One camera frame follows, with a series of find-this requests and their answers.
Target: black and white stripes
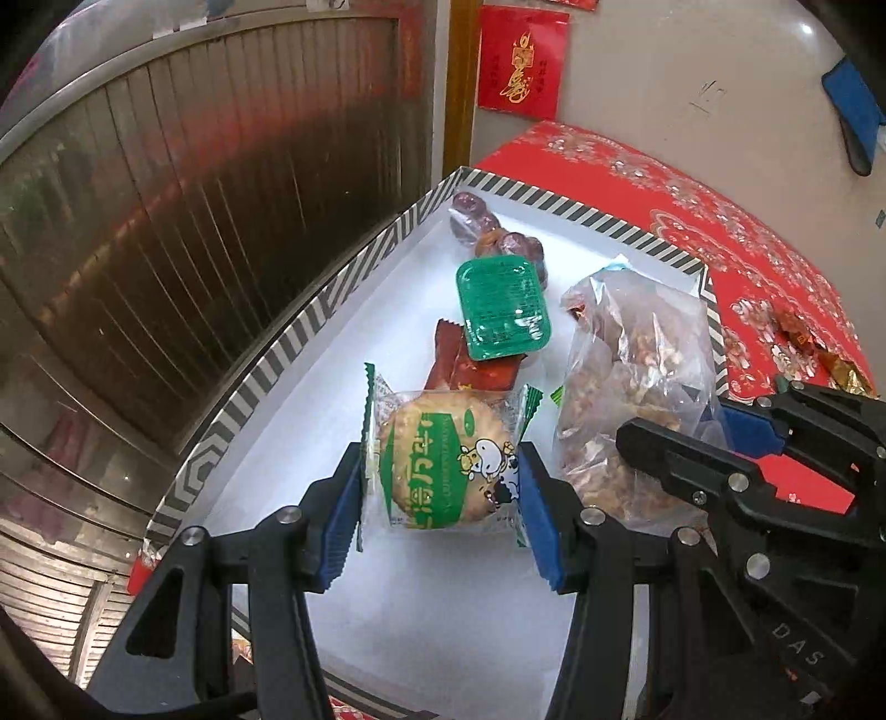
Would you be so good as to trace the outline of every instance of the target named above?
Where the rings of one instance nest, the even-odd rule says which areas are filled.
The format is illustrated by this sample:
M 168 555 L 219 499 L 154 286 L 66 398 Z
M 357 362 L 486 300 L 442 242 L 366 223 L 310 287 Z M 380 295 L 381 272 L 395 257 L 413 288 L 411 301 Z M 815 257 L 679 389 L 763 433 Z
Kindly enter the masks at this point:
M 209 428 L 183 463 L 172 487 L 160 502 L 145 533 L 149 540 L 160 545 L 169 543 L 181 524 L 185 512 L 203 489 L 212 469 L 222 459 L 234 437 L 249 421 L 258 404 L 270 392 L 286 368 L 393 249 L 408 237 L 418 224 L 447 201 L 456 187 L 462 185 L 490 192 L 579 223 L 688 275 L 701 273 L 701 295 L 708 305 L 711 346 L 718 377 L 717 393 L 722 395 L 727 392 L 723 330 L 720 325 L 717 298 L 703 262 L 642 228 L 608 215 L 596 207 L 495 173 L 460 168 L 425 193 L 417 203 L 379 232 L 304 308 L 295 314 L 270 347 L 255 359 L 253 367 L 233 389 L 228 401 L 213 418 Z
M 233 608 L 231 614 L 231 627 L 243 638 L 252 639 L 249 630 L 249 616 L 237 607 Z M 379 698 L 356 685 L 351 685 L 341 677 L 333 675 L 327 669 L 323 669 L 323 682 L 326 683 L 326 689 L 334 698 L 346 702 L 352 708 L 371 715 L 377 720 L 433 720 L 438 717 L 428 710 L 416 712 Z

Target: cartoon cow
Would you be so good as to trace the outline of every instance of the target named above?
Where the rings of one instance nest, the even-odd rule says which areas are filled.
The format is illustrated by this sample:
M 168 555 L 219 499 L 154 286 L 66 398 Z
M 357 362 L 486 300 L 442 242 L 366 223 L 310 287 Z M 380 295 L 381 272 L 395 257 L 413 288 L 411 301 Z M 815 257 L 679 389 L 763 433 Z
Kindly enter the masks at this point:
M 472 450 L 463 445 L 458 462 L 462 466 L 462 474 L 468 476 L 468 481 L 472 481 L 476 477 L 492 480 L 501 475 L 507 464 L 505 458 L 513 453 L 514 446 L 510 442 L 504 443 L 502 452 L 502 449 L 493 441 L 483 438 L 477 440 L 477 444 Z
M 517 456 L 505 456 L 505 466 L 498 481 L 486 491 L 486 498 L 498 510 L 502 505 L 516 502 L 520 498 L 520 484 L 517 479 Z

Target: blue object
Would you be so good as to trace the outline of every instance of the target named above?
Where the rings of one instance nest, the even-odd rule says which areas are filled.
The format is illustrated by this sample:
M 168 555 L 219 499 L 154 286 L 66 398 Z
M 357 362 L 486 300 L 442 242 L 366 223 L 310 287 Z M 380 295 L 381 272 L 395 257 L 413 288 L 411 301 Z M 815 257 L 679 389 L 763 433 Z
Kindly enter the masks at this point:
M 772 424 L 750 411 L 723 405 L 730 450 L 746 458 L 780 455 L 784 441 L 775 434 Z
M 532 467 L 526 461 L 522 450 L 517 452 L 520 472 L 520 515 L 526 528 L 526 536 L 535 556 L 535 566 L 551 590 L 563 587 L 565 578 L 563 563 L 560 560 L 560 540 L 548 507 L 541 499 L 538 482 L 532 474 Z
M 847 137 L 846 149 L 850 154 L 852 168 L 860 175 L 869 175 L 877 146 L 877 130 L 886 122 L 886 115 L 883 115 L 874 99 L 874 93 L 867 87 L 849 58 L 843 58 L 833 70 L 822 76 L 821 84 L 840 114 L 843 133 L 845 134 L 848 126 L 867 157 L 867 172 L 863 172 L 864 168 L 859 169 L 856 167 L 857 162 L 853 161 L 851 139 Z
M 354 464 L 345 489 L 338 498 L 329 522 L 323 528 L 322 556 L 317 574 L 325 591 L 345 568 L 351 538 L 354 537 L 354 529 L 360 519 L 360 469 L 360 463 Z

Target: wooden door frame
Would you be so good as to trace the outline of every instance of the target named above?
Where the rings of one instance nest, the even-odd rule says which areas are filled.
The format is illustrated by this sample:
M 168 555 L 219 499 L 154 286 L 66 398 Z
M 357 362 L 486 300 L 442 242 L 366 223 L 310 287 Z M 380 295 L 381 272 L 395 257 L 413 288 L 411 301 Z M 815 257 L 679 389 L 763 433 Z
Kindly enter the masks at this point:
M 461 165 L 470 165 L 482 6 L 483 0 L 451 0 L 443 177 Z

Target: snack box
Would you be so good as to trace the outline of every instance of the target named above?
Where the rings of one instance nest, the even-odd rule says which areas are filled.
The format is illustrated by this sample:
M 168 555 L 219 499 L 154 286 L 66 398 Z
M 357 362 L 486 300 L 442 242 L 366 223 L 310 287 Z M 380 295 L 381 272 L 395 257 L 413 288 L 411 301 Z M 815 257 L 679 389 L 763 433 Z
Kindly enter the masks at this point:
M 365 362 L 391 387 L 424 387 L 438 320 L 462 322 L 455 273 L 472 252 L 453 237 L 447 208 L 465 189 L 502 226 L 544 246 L 551 337 L 524 361 L 518 385 L 548 395 L 563 384 L 575 321 L 560 309 L 560 297 L 622 257 L 704 298 L 718 391 L 727 391 L 719 313 L 702 262 L 593 207 L 461 168 L 356 247 L 282 325 L 189 455 L 148 527 L 152 544 L 167 544 L 195 523 L 214 535 L 251 528 L 330 476 L 361 434 Z M 546 399 L 525 437 L 548 464 L 556 418 Z M 645 678 L 642 588 L 636 601 L 628 705 Z M 235 588 L 234 602 L 237 626 L 248 632 L 245 588 Z M 308 598 L 330 692 L 361 698 L 378 718 L 423 709 L 449 717 L 543 716 L 573 603 L 548 589 L 531 551 L 510 534 L 433 531 L 383 534 L 363 553 L 352 549 L 331 589 Z

